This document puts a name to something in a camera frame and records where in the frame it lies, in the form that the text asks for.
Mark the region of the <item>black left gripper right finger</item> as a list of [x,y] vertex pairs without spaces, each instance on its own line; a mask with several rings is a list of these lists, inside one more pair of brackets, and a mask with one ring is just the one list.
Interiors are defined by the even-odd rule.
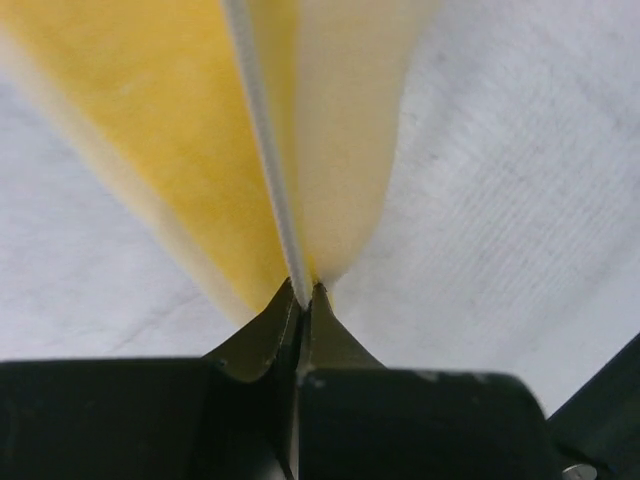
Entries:
[[529,389],[504,374],[391,369],[315,285],[299,362],[302,479],[555,479]]

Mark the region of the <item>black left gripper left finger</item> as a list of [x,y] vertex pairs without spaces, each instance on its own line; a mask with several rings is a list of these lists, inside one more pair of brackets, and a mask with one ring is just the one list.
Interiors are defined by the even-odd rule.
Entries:
[[201,357],[5,361],[5,479],[289,479],[289,283]]

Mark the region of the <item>yellow cream towel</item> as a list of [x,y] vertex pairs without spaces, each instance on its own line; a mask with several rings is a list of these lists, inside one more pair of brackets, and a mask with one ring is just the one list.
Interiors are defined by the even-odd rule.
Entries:
[[5,1],[1,58],[239,322],[354,262],[431,1]]

